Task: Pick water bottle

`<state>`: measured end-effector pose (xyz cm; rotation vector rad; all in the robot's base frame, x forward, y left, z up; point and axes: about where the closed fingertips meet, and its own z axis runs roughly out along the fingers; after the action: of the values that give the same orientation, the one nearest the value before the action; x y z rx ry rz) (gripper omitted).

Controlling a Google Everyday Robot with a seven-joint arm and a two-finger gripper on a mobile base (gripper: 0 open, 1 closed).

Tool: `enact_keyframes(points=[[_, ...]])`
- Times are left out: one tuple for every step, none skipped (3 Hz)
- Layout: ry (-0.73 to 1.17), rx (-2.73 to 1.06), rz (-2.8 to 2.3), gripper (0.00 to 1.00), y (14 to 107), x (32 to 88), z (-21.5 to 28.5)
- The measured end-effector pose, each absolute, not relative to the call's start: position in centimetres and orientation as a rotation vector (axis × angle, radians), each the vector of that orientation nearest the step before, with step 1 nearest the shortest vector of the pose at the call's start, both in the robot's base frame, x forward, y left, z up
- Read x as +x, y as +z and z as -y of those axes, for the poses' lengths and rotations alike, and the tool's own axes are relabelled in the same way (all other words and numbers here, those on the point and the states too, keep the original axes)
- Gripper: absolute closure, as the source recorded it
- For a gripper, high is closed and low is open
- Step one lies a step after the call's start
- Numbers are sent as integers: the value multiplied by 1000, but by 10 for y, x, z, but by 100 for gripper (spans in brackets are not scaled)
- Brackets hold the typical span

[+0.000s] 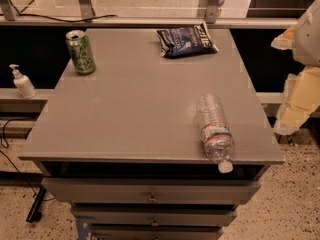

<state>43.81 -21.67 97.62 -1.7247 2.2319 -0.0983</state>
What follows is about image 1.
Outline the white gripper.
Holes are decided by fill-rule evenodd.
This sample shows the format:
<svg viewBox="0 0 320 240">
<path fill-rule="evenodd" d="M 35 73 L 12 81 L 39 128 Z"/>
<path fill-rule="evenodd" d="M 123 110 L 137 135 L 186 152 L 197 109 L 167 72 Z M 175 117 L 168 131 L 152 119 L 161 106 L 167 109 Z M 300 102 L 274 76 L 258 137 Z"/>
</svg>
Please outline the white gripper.
<svg viewBox="0 0 320 240">
<path fill-rule="evenodd" d="M 291 50 L 306 66 L 298 75 L 289 74 L 284 85 L 274 132 L 292 135 L 320 106 L 320 0 L 315 0 L 299 18 L 271 42 L 278 50 Z"/>
</svg>

